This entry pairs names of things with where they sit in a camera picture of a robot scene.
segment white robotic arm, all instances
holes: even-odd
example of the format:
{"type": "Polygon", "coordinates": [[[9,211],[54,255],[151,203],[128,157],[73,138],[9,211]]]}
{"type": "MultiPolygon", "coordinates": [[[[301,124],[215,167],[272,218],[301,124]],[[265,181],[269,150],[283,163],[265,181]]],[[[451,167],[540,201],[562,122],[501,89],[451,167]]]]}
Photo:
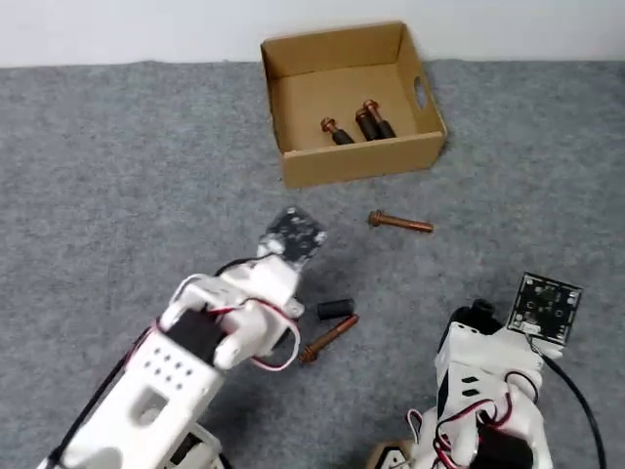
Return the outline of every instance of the white robotic arm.
{"type": "MultiPolygon", "coordinates": [[[[536,405],[541,370],[546,362],[563,376],[553,359],[562,355],[580,298],[581,288],[525,274],[507,324],[483,300],[457,310],[435,359],[437,406],[423,415],[410,409],[414,442],[378,447],[369,467],[552,469],[536,405]]],[[[604,468],[592,412],[571,389],[589,416],[604,468]]]]}
{"type": "Polygon", "coordinates": [[[109,393],[99,405],[98,399],[87,404],[38,469],[228,467],[219,440],[197,419],[224,384],[225,371],[246,359],[270,371],[295,360],[300,334],[294,320],[304,308],[294,294],[301,268],[324,240],[320,226],[291,207],[261,239],[259,257],[183,281],[97,394],[123,368],[109,393]],[[288,330],[295,338],[290,358],[265,362],[288,330]]]}

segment bolt head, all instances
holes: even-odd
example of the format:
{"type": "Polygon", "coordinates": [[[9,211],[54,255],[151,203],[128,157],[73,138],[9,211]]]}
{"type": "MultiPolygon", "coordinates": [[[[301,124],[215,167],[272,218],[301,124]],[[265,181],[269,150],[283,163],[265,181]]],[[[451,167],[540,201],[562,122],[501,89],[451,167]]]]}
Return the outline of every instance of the bolt head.
{"type": "Polygon", "coordinates": [[[375,210],[371,213],[369,213],[369,225],[371,225],[372,227],[378,227],[380,225],[381,222],[381,218],[384,215],[384,213],[382,212],[382,210],[375,210]]]}
{"type": "Polygon", "coordinates": [[[298,358],[302,363],[312,363],[316,360],[317,353],[307,345],[304,347],[304,353],[300,354],[298,358]]]}
{"type": "Polygon", "coordinates": [[[378,103],[373,100],[367,100],[364,103],[362,103],[362,107],[364,107],[365,109],[370,108],[370,107],[377,109],[378,107],[380,107],[380,105],[378,105],[378,103]]]}
{"type": "Polygon", "coordinates": [[[358,119],[359,117],[362,117],[363,115],[367,115],[368,113],[369,111],[367,110],[366,107],[361,107],[359,110],[355,112],[355,118],[358,119]]]}
{"type": "Polygon", "coordinates": [[[334,127],[336,125],[336,120],[332,117],[323,117],[321,119],[321,130],[323,132],[329,132],[330,127],[334,127]]]}

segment screw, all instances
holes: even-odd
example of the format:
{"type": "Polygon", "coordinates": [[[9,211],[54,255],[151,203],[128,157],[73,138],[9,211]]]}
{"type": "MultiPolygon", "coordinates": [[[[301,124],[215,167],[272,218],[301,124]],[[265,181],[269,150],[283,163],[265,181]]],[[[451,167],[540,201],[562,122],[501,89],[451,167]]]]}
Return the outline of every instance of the screw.
{"type": "Polygon", "coordinates": [[[358,322],[358,315],[351,315],[346,320],[341,321],[336,327],[331,328],[311,344],[304,347],[304,353],[298,357],[302,363],[312,363],[316,360],[319,351],[327,347],[331,342],[348,331],[358,322]]]}
{"type": "Polygon", "coordinates": [[[358,127],[360,127],[360,132],[362,132],[364,140],[370,142],[371,140],[377,140],[379,138],[378,124],[366,107],[355,112],[355,122],[358,124],[358,127]]]}
{"type": "Polygon", "coordinates": [[[339,128],[336,126],[336,120],[332,117],[323,117],[321,120],[321,130],[323,132],[335,133],[339,128]]]}
{"type": "Polygon", "coordinates": [[[380,105],[378,105],[376,101],[367,100],[362,103],[362,107],[369,111],[369,113],[373,116],[376,122],[380,123],[384,120],[380,115],[380,112],[378,111],[378,107],[380,107],[380,105]]]}
{"type": "Polygon", "coordinates": [[[393,137],[396,137],[395,130],[393,130],[389,121],[385,120],[380,115],[380,111],[378,111],[378,107],[380,107],[380,105],[373,100],[367,100],[362,103],[362,107],[367,109],[369,114],[373,117],[373,120],[375,120],[376,124],[378,124],[378,134],[381,139],[392,139],[393,137]]]}
{"type": "Polygon", "coordinates": [[[393,217],[387,215],[382,210],[375,210],[369,213],[368,223],[372,227],[379,225],[390,225],[392,227],[407,228],[416,232],[431,233],[434,231],[434,225],[428,222],[416,222],[414,220],[406,220],[405,218],[393,217]]]}
{"type": "Polygon", "coordinates": [[[324,117],[321,120],[321,130],[332,134],[332,140],[334,140],[336,145],[347,145],[354,142],[354,139],[350,137],[350,134],[336,126],[336,120],[332,117],[324,117]]]}

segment white wall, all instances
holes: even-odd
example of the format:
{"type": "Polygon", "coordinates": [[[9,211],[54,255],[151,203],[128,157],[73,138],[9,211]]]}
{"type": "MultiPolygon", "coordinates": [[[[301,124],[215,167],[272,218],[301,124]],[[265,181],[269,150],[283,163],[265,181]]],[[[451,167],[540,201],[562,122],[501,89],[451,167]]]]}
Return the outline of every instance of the white wall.
{"type": "Polygon", "coordinates": [[[256,61],[266,37],[397,19],[429,59],[625,59],[625,0],[0,0],[0,66],[256,61]]]}

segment circuit board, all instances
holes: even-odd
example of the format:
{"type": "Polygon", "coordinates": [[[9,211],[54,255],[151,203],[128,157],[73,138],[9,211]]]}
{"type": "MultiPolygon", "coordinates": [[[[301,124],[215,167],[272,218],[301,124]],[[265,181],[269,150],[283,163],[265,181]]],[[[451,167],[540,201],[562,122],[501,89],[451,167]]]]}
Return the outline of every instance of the circuit board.
{"type": "Polygon", "coordinates": [[[260,240],[263,252],[274,252],[301,270],[327,239],[320,223],[299,207],[284,209],[260,240]]]}
{"type": "Polygon", "coordinates": [[[508,329],[566,345],[582,288],[525,273],[508,319],[508,329]]]}

